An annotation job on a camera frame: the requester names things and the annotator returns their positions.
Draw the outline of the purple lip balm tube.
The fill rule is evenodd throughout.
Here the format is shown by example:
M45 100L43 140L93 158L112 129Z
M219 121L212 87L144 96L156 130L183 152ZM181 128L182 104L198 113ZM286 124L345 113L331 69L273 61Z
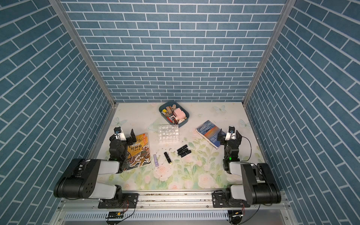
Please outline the purple lip balm tube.
M156 168L158 168L158 167L159 167L159 164L158 164L158 158L157 158L157 155L156 155L156 154L154 154L154 155L153 155L153 157L154 157L154 164L155 164L155 167L156 167Z

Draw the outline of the black lipstick gold band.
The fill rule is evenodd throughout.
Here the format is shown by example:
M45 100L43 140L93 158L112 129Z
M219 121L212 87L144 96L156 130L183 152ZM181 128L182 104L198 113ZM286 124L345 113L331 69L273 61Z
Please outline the black lipstick gold band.
M171 163L172 163L172 161L171 161L170 156L168 155L168 153L167 153L167 152L164 152L164 156L165 156L165 158L166 158L167 162L168 162L169 164L171 164Z

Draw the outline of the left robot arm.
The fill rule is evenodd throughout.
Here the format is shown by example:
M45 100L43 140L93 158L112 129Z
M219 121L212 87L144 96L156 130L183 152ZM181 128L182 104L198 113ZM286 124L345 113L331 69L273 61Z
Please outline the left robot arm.
M125 137L121 127L114 128L110 140L110 159L73 159L55 184L53 194L56 198L77 199L120 199L121 187L98 181L100 175L118 174L125 171L131 154L128 147L136 143L132 130L130 137Z

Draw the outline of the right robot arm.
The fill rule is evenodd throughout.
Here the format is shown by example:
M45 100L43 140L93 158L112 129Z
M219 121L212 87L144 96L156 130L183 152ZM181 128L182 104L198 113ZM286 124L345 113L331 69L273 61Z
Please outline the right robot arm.
M269 165L239 159L243 138L232 126L227 133L220 130L217 134L217 140L224 146L224 170L228 174L240 176L242 180L242 184L226 188L226 203L231 207L280 203L281 193Z

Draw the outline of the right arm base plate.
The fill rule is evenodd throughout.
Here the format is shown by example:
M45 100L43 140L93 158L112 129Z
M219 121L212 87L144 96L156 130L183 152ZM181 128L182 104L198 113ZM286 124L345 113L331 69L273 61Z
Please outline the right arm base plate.
M212 205L214 208L248 208L246 200L234 199L229 193L223 191L212 192Z

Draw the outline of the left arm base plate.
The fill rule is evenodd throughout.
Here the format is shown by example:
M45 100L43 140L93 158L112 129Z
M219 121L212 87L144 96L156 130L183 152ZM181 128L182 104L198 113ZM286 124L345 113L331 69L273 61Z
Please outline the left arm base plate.
M113 199L100 199L99 209L135 209L138 202L138 193L125 193Z

